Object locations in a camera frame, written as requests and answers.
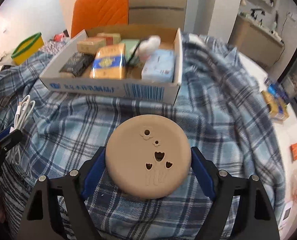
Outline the white cardboard box tray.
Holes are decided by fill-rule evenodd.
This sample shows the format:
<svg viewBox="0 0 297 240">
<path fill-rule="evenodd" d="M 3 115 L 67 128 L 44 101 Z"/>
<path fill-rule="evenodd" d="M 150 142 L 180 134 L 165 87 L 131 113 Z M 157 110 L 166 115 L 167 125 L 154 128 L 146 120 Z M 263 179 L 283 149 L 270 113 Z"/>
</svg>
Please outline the white cardboard box tray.
<svg viewBox="0 0 297 240">
<path fill-rule="evenodd" d="M 112 46 L 102 59 L 93 59 L 88 69 L 78 77 L 64 72 L 64 65 L 78 52 L 78 42 L 99 33 L 117 33 L 123 39 L 142 40 L 152 35 L 161 38 L 161 49 L 173 50 L 174 74 L 171 82 L 146 81 L 140 71 L 127 75 L 126 53 L 120 46 Z M 54 56 L 39 78 L 54 92 L 94 94 L 161 102 L 173 105 L 182 84 L 183 51 L 180 29 L 156 25 L 108 25 L 80 31 Z"/>
</svg>

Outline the yellow green-rimmed bin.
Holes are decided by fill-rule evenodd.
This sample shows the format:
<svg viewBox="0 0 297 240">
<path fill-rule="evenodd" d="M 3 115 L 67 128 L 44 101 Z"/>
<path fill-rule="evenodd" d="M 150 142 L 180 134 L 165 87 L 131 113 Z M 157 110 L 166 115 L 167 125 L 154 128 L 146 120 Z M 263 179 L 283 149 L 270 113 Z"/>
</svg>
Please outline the yellow green-rimmed bin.
<svg viewBox="0 0 297 240">
<path fill-rule="evenodd" d="M 11 54 L 11 59 L 16 65 L 21 65 L 42 46 L 44 46 L 44 41 L 42 33 L 39 32 L 23 40 Z"/>
</svg>

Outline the white laundry bin with clothes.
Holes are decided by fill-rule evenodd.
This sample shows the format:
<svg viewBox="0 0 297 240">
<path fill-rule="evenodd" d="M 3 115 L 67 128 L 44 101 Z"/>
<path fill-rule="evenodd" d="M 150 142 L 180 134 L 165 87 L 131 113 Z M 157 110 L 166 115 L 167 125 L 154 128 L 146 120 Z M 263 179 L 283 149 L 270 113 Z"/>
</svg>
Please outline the white laundry bin with clothes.
<svg viewBox="0 0 297 240">
<path fill-rule="evenodd" d="M 297 75 L 287 75 L 282 83 L 282 86 L 289 98 L 294 98 L 297 95 Z"/>
</svg>

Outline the light blue tissue pack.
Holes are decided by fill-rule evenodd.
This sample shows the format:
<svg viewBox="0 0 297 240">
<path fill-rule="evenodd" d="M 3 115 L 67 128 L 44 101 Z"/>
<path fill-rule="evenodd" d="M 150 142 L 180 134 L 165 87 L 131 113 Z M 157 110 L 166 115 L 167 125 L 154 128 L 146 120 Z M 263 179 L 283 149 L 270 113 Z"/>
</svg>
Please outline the light blue tissue pack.
<svg viewBox="0 0 297 240">
<path fill-rule="evenodd" d="M 174 51 L 158 49 L 145 62 L 141 79 L 148 82 L 172 83 L 174 70 Z"/>
</svg>

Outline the orange small packet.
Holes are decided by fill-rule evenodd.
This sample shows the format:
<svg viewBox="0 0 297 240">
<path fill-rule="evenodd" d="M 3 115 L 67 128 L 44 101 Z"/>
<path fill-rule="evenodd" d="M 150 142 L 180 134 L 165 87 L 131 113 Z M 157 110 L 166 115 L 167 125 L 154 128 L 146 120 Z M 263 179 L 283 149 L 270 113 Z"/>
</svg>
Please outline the orange small packet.
<svg viewBox="0 0 297 240">
<path fill-rule="evenodd" d="M 290 146 L 290 150 L 291 150 L 291 153 L 292 153 L 293 161 L 297 160 L 297 143 L 292 144 Z"/>
</svg>

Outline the dark blue box on table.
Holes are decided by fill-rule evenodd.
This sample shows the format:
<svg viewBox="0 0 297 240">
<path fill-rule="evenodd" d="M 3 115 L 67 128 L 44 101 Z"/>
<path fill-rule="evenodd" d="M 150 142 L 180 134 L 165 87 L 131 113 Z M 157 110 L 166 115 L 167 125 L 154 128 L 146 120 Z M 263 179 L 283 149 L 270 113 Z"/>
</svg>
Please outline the dark blue box on table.
<svg viewBox="0 0 297 240">
<path fill-rule="evenodd" d="M 267 86 L 267 91 L 275 98 L 281 98 L 286 105 L 290 103 L 290 98 L 280 83 L 272 81 L 269 77 L 266 78 L 264 83 Z"/>
</svg>

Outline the red bag on floor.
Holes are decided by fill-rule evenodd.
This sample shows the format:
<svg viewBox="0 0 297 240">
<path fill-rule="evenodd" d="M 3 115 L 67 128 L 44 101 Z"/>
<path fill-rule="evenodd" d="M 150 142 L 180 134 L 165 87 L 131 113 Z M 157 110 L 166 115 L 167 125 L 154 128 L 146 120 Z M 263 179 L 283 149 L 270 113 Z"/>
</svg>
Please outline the red bag on floor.
<svg viewBox="0 0 297 240">
<path fill-rule="evenodd" d="M 64 40 L 66 40 L 67 38 L 69 38 L 69 34 L 68 34 L 67 29 L 65 29 L 63 32 L 61 32 L 59 34 L 56 34 L 53 37 L 53 41 L 55 41 L 55 42 L 62 42 Z"/>
</svg>

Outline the tan round case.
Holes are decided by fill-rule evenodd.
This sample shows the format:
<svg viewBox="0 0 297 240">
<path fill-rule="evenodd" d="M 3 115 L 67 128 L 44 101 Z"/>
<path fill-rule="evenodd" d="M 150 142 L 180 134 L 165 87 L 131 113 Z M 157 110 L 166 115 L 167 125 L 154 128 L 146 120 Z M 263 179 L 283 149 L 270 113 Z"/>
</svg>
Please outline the tan round case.
<svg viewBox="0 0 297 240">
<path fill-rule="evenodd" d="M 108 139 L 105 163 L 112 181 L 141 199 L 172 194 L 187 178 L 190 144 L 174 121 L 139 115 L 120 124 Z"/>
</svg>

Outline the gold cigarette pack on table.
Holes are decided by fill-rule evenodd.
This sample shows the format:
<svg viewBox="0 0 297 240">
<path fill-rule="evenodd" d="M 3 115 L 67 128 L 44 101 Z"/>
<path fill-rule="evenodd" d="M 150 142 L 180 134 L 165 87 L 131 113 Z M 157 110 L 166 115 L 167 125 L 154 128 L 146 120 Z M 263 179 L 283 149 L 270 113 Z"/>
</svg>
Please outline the gold cigarette pack on table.
<svg viewBox="0 0 297 240">
<path fill-rule="evenodd" d="M 275 97 L 271 93 L 264 90 L 261 92 L 261 94 L 264 98 L 264 101 L 266 102 L 271 118 L 279 121 L 285 121 L 289 117 L 287 106 L 282 98 Z"/>
</svg>

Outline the orange chair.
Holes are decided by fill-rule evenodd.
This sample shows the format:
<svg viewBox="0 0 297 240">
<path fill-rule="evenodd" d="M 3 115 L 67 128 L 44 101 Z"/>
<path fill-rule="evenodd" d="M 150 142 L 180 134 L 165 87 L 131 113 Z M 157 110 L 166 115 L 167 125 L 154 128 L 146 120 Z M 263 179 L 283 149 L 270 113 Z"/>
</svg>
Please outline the orange chair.
<svg viewBox="0 0 297 240">
<path fill-rule="evenodd" d="M 128 11 L 129 0 L 76 0 L 70 37 L 84 29 L 128 24 Z"/>
</svg>

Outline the beige refrigerator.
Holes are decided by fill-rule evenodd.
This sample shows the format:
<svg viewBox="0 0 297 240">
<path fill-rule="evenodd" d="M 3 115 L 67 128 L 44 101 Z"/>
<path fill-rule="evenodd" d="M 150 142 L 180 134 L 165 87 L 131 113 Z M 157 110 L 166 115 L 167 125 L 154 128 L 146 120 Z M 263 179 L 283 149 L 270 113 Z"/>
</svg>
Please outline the beige refrigerator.
<svg viewBox="0 0 297 240">
<path fill-rule="evenodd" d="M 130 24 L 184 28 L 187 0 L 129 0 Z"/>
</svg>

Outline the green cloth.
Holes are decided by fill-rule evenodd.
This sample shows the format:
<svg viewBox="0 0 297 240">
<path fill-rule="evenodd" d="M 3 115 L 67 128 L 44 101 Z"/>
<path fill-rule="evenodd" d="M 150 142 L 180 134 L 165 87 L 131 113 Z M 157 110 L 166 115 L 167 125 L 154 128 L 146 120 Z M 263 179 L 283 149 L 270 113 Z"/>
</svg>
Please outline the green cloth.
<svg viewBox="0 0 297 240">
<path fill-rule="evenodd" d="M 137 44 L 139 43 L 138 39 L 123 39 L 120 43 L 125 45 L 125 58 L 128 61 L 132 56 Z"/>
</svg>

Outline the white remote control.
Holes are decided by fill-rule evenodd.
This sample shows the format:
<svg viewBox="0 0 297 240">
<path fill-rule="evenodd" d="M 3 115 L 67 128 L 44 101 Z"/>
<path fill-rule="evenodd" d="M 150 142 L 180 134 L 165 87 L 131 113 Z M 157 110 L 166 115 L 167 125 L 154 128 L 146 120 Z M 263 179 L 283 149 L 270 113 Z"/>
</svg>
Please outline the white remote control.
<svg viewBox="0 0 297 240">
<path fill-rule="evenodd" d="M 293 207 L 293 201 L 289 201 L 285 204 L 284 209 L 283 209 L 283 213 L 281 215 L 281 219 L 279 222 L 279 228 L 283 228 L 284 225 L 287 223 L 287 220 L 290 216 L 290 213 L 292 211 L 292 207 Z"/>
</svg>

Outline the blue plaid shirt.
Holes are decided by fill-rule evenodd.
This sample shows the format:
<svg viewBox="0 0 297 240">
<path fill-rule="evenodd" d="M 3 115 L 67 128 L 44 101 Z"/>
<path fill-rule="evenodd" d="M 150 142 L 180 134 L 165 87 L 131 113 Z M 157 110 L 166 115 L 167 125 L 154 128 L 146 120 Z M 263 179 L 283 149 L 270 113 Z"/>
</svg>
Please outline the blue plaid shirt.
<svg viewBox="0 0 297 240">
<path fill-rule="evenodd" d="M 176 122 L 206 159 L 232 176 L 262 181 L 277 223 L 285 174 L 273 125 L 259 86 L 236 48 L 209 37 L 182 33 L 182 85 L 173 106 L 129 99 L 49 91 L 39 75 L 53 58 L 41 51 L 21 66 L 0 72 L 0 131 L 14 121 L 17 104 L 36 101 L 23 127 L 18 165 L 28 177 L 57 178 L 79 168 L 104 146 L 117 126 L 141 114 Z M 122 193 L 104 172 L 86 207 L 96 228 L 119 239 L 194 239 L 212 202 L 196 177 L 171 195 L 138 200 Z"/>
</svg>

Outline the gold blue cigarette pack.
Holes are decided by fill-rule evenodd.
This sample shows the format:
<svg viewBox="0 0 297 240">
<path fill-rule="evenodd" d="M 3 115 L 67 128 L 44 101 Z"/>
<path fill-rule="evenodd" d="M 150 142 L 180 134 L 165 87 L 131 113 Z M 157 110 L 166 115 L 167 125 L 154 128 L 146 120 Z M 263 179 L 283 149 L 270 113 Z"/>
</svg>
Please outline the gold blue cigarette pack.
<svg viewBox="0 0 297 240">
<path fill-rule="evenodd" d="M 123 43 L 119 43 L 100 48 L 95 55 L 90 71 L 90 78 L 125 79 L 125 45 Z"/>
</svg>

